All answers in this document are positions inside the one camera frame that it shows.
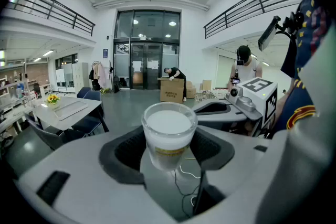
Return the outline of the dark blue upholstered chair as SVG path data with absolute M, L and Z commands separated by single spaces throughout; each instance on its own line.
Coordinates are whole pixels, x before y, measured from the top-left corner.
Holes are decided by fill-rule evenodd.
M 83 132 L 88 136 L 91 134 L 94 135 L 95 129 L 101 125 L 101 118 L 104 119 L 104 109 L 102 104 L 75 123 L 72 128 L 76 131 Z
M 24 114 L 27 122 L 29 123 L 30 127 L 34 130 L 37 136 L 53 151 L 60 148 L 61 146 L 80 139 L 84 138 L 86 134 L 84 132 L 76 131 L 73 129 L 67 129 L 65 131 L 61 131 L 59 134 L 52 133 L 42 129 L 40 124 L 37 124 L 33 117 L 27 113 Z
M 101 102 L 101 100 L 102 100 L 101 92 L 90 90 L 85 94 L 84 99 L 95 100 L 95 101 L 100 101 Z
M 82 87 L 79 92 L 77 93 L 76 97 L 77 98 L 84 98 L 85 95 L 91 91 L 91 88 L 90 87 Z

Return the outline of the black balcony railing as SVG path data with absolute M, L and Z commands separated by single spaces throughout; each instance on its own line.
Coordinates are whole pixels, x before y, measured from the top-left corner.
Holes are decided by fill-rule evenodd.
M 204 37 L 207 39 L 248 19 L 278 9 L 297 6 L 300 2 L 301 0 L 241 0 L 208 22 L 203 27 Z
M 8 9 L 29 13 L 92 36 L 95 24 L 57 0 L 7 0 Z

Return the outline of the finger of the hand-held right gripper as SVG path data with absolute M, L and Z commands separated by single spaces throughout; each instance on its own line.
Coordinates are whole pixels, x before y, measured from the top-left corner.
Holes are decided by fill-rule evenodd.
M 240 111 L 230 110 L 229 112 L 206 112 L 197 113 L 198 122 L 205 123 L 233 123 L 240 122 L 247 119 L 247 117 Z
M 230 111 L 230 103 L 226 100 L 206 99 L 193 107 L 194 111 Z

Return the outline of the black backpack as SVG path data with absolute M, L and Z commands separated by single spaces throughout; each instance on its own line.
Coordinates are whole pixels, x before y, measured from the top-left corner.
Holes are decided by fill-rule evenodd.
M 113 92 L 117 93 L 120 91 L 120 88 L 127 88 L 128 84 L 127 81 L 124 77 L 118 77 L 118 76 L 114 76 L 113 77 Z

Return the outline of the white locker cabinet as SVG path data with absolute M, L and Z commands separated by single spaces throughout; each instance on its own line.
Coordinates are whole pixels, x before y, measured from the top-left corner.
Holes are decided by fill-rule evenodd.
M 86 62 L 79 62 L 72 65 L 72 76 L 75 93 L 77 94 L 83 87 L 90 87 L 89 66 Z

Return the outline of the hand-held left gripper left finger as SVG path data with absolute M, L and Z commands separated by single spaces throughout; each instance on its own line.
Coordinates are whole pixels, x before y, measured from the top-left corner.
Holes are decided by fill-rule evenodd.
M 56 224 L 176 224 L 182 219 L 174 173 L 150 162 L 141 127 L 61 146 L 21 175 L 30 205 Z

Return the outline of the sunflower bouquet in vase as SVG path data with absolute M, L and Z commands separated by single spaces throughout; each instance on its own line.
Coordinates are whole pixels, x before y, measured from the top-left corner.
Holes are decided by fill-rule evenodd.
M 60 97 L 55 94 L 50 94 L 47 97 L 45 103 L 49 108 L 54 110 L 60 106 Z

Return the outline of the grey rectangular tray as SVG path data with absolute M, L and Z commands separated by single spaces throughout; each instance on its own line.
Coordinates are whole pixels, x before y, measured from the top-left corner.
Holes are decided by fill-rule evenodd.
M 75 113 L 84 110 L 88 105 L 82 101 L 74 101 L 72 103 L 60 106 L 54 110 L 54 113 L 59 121 L 62 121 Z

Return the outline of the small white cup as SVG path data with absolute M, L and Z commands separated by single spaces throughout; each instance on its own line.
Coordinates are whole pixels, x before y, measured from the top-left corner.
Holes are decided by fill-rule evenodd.
M 176 170 L 198 125 L 195 112 L 183 104 L 161 102 L 143 112 L 141 123 L 154 167 Z

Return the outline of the white rolling board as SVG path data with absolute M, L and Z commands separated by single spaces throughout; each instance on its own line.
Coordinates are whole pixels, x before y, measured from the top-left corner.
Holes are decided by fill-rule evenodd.
M 71 63 L 56 70 L 56 81 L 59 92 L 75 93 Z

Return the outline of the black framed glass entrance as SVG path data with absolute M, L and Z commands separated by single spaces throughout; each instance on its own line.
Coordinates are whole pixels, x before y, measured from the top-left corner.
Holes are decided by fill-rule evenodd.
M 124 77 L 127 89 L 156 90 L 164 68 L 178 67 L 181 14 L 169 10 L 118 12 L 113 44 L 113 77 Z

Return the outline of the black tablet monitor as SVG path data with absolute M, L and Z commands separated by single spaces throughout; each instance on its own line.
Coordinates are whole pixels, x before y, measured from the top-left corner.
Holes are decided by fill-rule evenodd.
M 263 32 L 261 37 L 258 39 L 258 48 L 263 51 L 267 48 L 271 40 L 274 38 L 276 31 L 278 29 L 278 23 L 280 22 L 279 16 L 274 16 L 269 26 Z

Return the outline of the clothes rack with garments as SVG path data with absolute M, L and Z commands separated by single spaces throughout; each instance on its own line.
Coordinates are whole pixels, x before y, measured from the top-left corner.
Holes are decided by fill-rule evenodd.
M 94 61 L 89 73 L 92 89 L 100 91 L 107 86 L 106 70 L 101 62 Z

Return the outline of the person's dark printed jersey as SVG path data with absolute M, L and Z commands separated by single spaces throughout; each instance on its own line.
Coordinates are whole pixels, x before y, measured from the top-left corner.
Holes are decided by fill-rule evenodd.
M 332 17 L 321 0 L 302 0 L 297 9 L 303 14 L 301 28 L 296 33 L 296 43 L 290 44 L 281 71 L 291 78 L 294 89 L 287 99 L 282 114 L 272 128 L 272 134 L 291 129 L 299 120 L 315 114 L 316 109 L 299 72 L 321 45 Z

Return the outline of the white workbench shelving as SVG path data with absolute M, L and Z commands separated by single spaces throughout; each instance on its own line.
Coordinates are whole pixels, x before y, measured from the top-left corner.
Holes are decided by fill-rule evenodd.
M 20 103 L 26 107 L 28 89 L 24 80 L 24 73 L 12 69 L 0 72 L 0 124 L 7 117 L 6 112 L 14 109 Z

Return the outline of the printed cardboard box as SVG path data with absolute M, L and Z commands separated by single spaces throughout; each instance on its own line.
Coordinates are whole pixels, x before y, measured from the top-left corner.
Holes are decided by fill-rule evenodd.
M 158 78 L 160 82 L 160 101 L 183 103 L 184 80 L 175 78 Z

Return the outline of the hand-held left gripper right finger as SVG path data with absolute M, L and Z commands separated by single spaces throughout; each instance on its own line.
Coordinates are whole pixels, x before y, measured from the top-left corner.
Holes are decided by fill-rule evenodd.
M 304 207 L 326 171 L 326 132 L 295 126 L 263 140 L 199 127 L 196 224 L 276 224 Z

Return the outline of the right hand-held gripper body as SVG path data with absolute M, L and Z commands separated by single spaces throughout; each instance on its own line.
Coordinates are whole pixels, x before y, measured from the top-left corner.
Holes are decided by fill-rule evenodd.
M 232 87 L 225 99 L 263 129 L 276 110 L 277 88 L 276 83 L 256 77 Z

